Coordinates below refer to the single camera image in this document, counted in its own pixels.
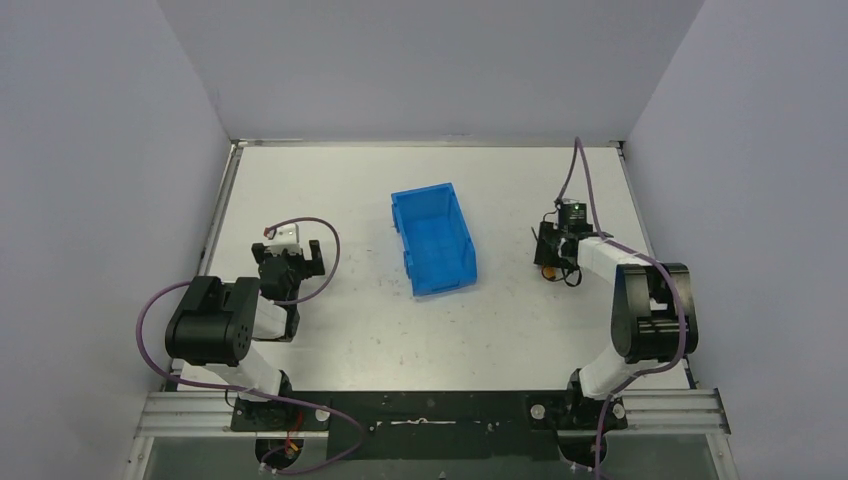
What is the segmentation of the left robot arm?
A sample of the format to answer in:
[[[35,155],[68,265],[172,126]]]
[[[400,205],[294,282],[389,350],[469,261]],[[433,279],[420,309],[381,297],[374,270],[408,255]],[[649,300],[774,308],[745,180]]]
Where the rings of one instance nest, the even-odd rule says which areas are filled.
[[[255,243],[251,254],[255,276],[232,283],[197,276],[190,282],[166,327],[165,346],[173,358],[218,375],[235,391],[237,424],[282,430],[294,426],[302,410],[274,399],[290,395],[291,382],[256,345],[294,339],[301,284],[325,275],[325,264],[317,240],[306,249],[296,240]]]

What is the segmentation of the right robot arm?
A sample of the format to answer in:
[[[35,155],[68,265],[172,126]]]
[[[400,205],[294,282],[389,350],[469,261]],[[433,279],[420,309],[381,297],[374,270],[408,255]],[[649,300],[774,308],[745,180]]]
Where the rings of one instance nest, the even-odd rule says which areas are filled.
[[[544,279],[591,272],[613,288],[610,342],[575,370],[562,420],[574,428],[606,426],[615,395],[641,376],[666,371],[698,343],[688,268],[655,259],[593,231],[587,223],[542,221],[535,265]]]

